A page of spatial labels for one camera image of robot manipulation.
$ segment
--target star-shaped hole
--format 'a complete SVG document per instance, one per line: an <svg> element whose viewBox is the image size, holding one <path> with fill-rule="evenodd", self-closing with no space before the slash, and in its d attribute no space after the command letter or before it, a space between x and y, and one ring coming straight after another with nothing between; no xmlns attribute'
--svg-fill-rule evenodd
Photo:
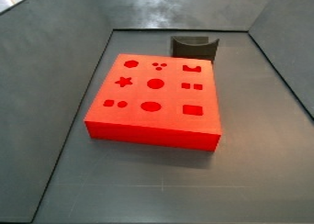
<svg viewBox="0 0 314 224"><path fill-rule="evenodd" d="M128 84L133 84L132 77L129 78L121 77L121 80L117 81L116 83L121 84L121 87L125 87Z"/></svg>

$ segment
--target red shape sorter block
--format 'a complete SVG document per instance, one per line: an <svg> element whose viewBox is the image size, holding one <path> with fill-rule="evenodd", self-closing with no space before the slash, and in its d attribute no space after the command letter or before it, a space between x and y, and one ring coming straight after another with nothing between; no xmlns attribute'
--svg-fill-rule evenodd
<svg viewBox="0 0 314 224"><path fill-rule="evenodd" d="M214 151L222 132L212 62L121 54L85 124L96 139Z"/></svg>

